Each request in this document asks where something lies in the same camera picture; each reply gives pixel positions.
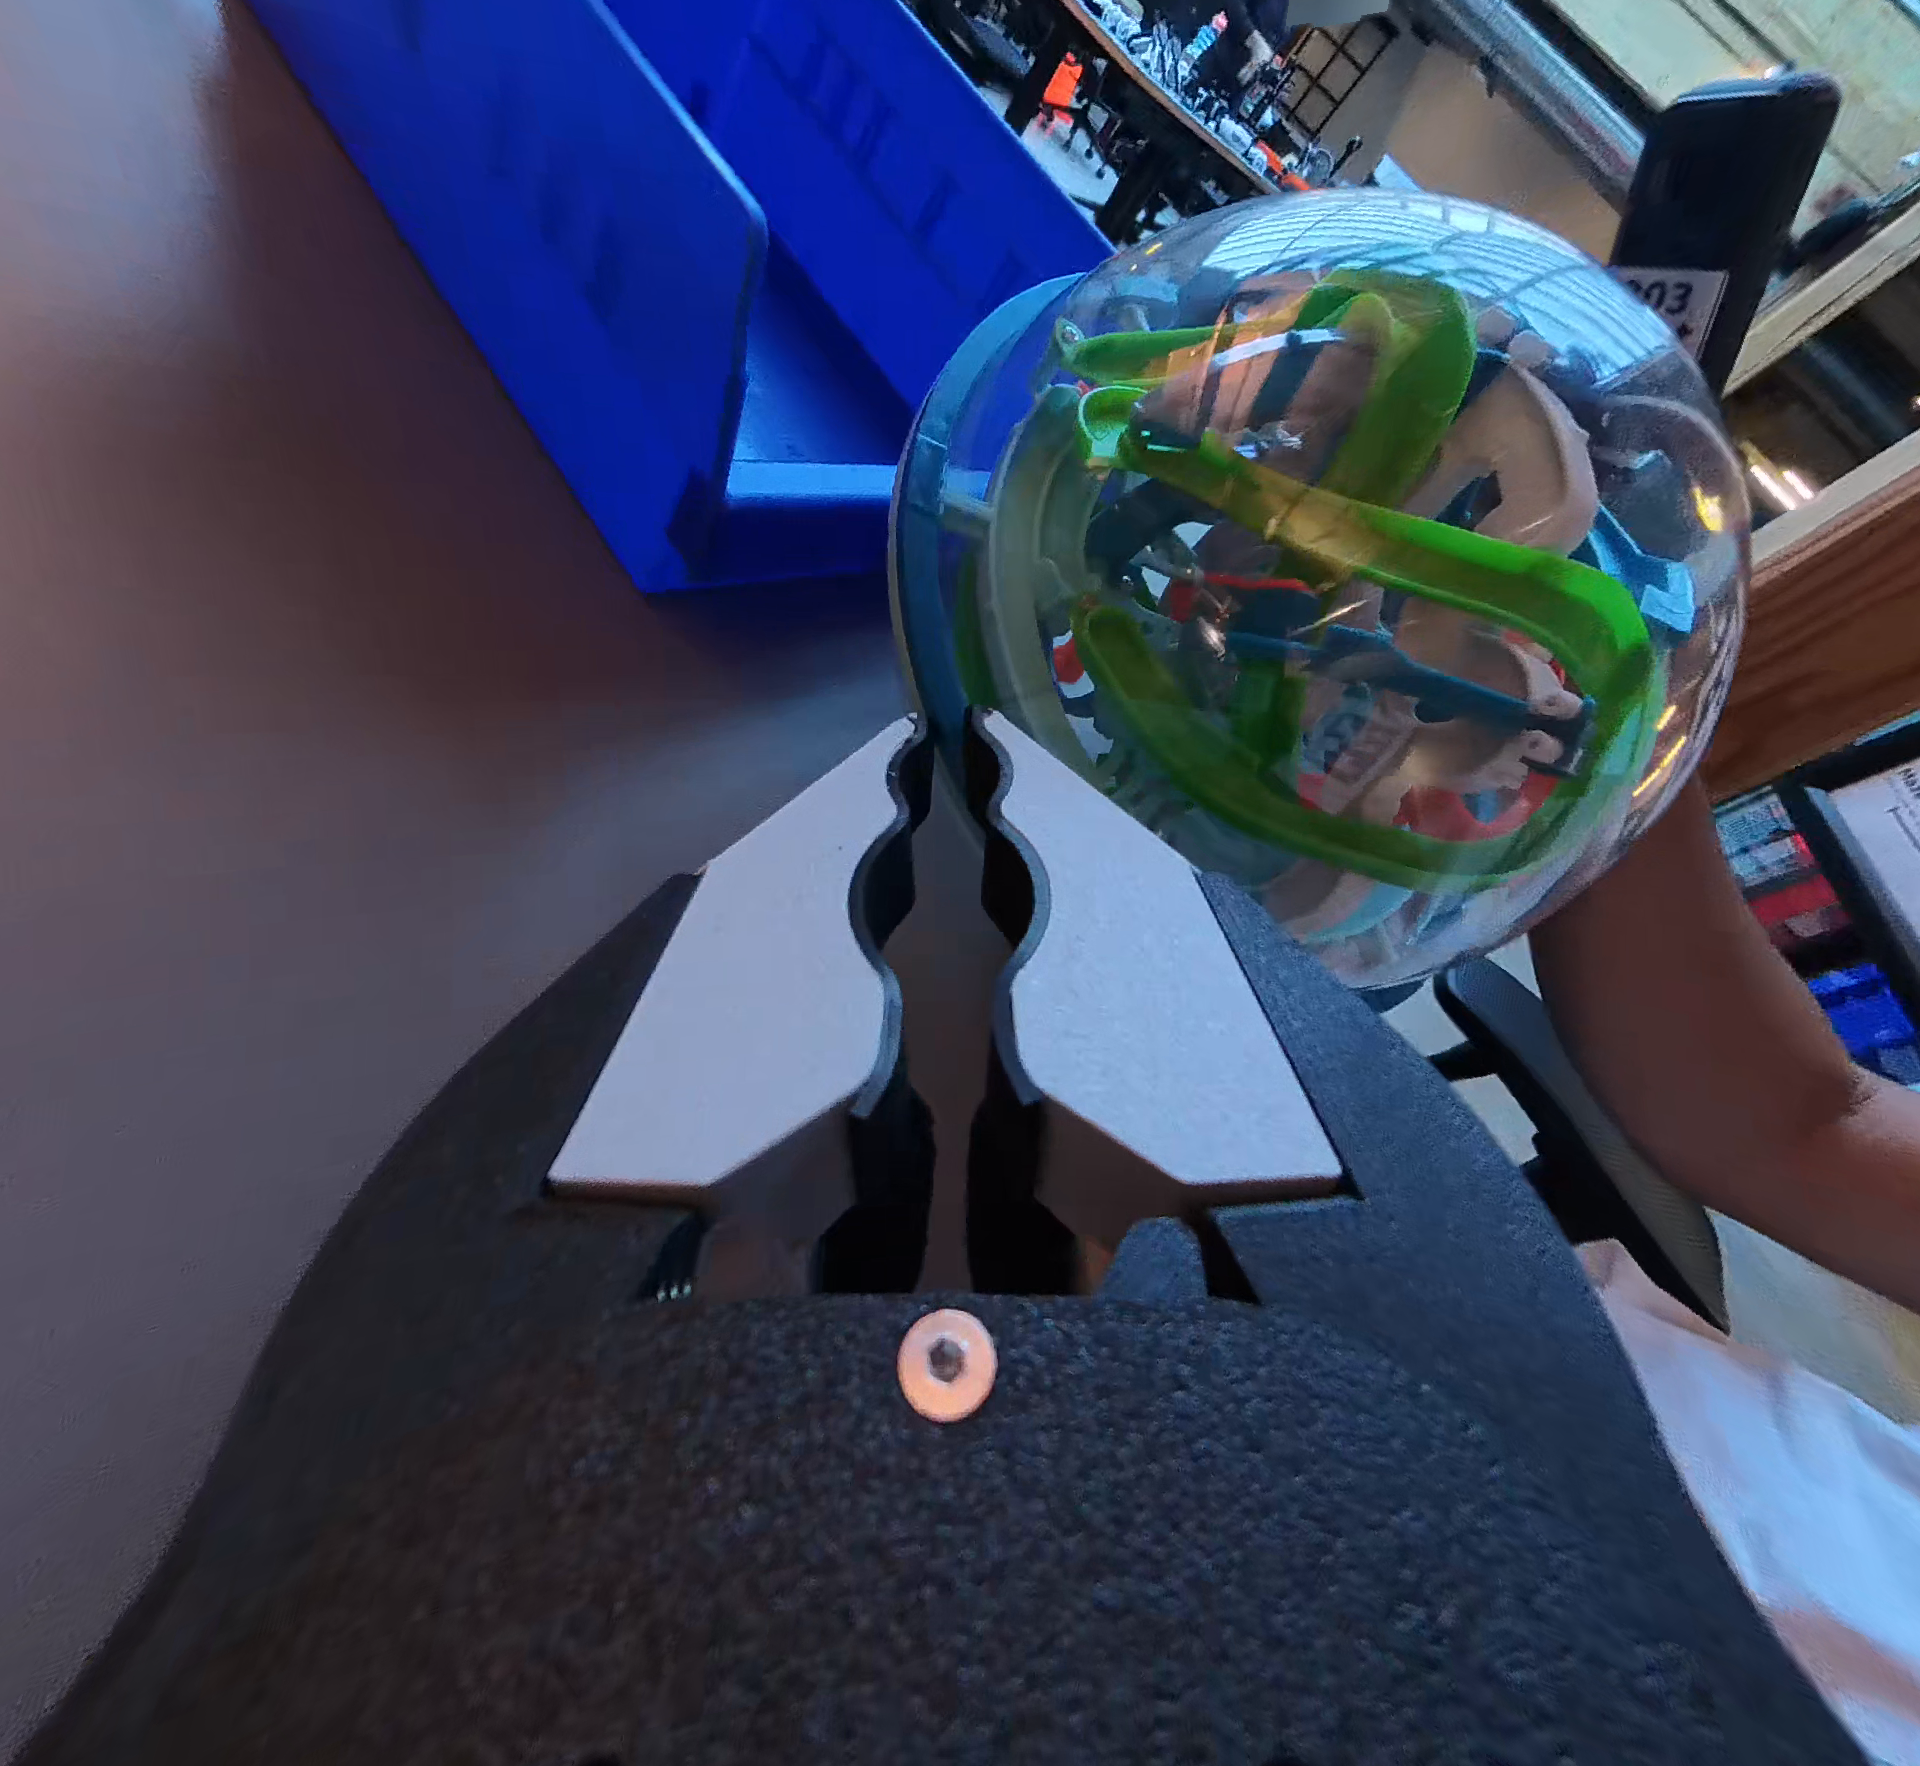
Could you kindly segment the person's right forearm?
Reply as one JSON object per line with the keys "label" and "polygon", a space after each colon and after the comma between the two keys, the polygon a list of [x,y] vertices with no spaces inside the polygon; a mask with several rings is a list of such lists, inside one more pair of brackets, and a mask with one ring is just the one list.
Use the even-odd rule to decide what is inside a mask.
{"label": "person's right forearm", "polygon": [[1572,1068],[1696,1203],[1918,1311],[1918,1099],[1767,943],[1698,781],[1527,938]]}

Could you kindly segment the black office chair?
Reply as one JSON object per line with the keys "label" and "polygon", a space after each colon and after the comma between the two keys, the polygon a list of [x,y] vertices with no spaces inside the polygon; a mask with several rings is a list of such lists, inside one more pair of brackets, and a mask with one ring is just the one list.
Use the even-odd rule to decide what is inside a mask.
{"label": "black office chair", "polygon": [[1450,1083],[1494,1079],[1524,1109],[1531,1125],[1524,1176],[1565,1239],[1617,1241],[1659,1289],[1727,1337],[1714,1224],[1596,1103],[1538,993],[1490,960],[1454,964],[1431,988],[1463,1040],[1430,1063]]}

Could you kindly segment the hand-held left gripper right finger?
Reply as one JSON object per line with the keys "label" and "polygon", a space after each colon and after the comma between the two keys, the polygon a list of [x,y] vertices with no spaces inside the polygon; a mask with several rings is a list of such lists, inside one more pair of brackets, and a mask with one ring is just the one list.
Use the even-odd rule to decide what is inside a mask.
{"label": "hand-held left gripper right finger", "polygon": [[989,853],[1031,909],[994,1046],[1038,1110],[1038,1201],[1314,1201],[1347,1178],[1199,872],[989,707],[967,718]]}

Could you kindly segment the cluttered long work table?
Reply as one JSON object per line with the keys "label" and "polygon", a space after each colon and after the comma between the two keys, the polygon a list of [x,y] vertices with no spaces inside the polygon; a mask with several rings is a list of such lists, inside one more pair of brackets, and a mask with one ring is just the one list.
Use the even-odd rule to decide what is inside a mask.
{"label": "cluttered long work table", "polygon": [[1202,117],[1186,97],[1187,60],[1180,43],[1168,45],[1168,28],[1138,35],[1129,45],[1103,17],[1087,9],[1086,0],[1049,0],[1062,33],[1053,41],[1066,50],[1098,50],[1109,60],[1109,77],[1123,81],[1171,130],[1186,134],[1187,144],[1199,147],[1215,158],[1231,176],[1244,181],[1256,193],[1328,189],[1332,169],[1320,176],[1303,176],[1267,155],[1259,141],[1235,147],[1231,136]]}

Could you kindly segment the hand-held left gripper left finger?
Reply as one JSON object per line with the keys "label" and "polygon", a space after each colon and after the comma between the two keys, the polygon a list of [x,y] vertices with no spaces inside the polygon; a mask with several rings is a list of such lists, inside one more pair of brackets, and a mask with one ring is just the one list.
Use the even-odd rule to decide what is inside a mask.
{"label": "hand-held left gripper left finger", "polygon": [[724,849],[546,1169],[552,1195],[847,1211],[900,1060],[885,958],[912,909],[933,747],[912,715]]}

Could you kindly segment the blue plastic bin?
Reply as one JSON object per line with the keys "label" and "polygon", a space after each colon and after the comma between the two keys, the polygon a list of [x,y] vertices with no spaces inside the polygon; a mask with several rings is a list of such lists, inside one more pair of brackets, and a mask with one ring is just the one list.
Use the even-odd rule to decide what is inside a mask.
{"label": "blue plastic bin", "polygon": [[1109,244],[900,0],[246,0],[649,593],[871,573],[925,395]]}

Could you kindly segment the wooden pillar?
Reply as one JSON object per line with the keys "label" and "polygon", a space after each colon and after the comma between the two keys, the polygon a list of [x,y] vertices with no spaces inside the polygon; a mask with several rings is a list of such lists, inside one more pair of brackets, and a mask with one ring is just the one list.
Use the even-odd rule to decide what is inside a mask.
{"label": "wooden pillar", "polygon": [[1762,531],[1739,655],[1699,764],[1714,801],[1915,711],[1915,433]]}

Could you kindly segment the clear plastic maze ball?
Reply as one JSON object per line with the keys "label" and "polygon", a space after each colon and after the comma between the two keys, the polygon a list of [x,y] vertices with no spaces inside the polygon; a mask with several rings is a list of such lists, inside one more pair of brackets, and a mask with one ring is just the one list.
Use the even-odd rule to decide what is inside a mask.
{"label": "clear plastic maze ball", "polygon": [[890,509],[947,767],[1003,714],[1376,1001],[1524,936],[1666,815],[1732,683],[1724,285],[1332,189],[1017,295]]}

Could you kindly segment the person in white shirt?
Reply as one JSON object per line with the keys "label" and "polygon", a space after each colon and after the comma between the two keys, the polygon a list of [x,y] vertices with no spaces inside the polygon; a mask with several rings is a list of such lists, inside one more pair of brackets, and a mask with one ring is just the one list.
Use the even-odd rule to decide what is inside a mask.
{"label": "person in white shirt", "polygon": [[1696,1511],[1870,1762],[1918,1760],[1918,1435],[1577,1250]]}

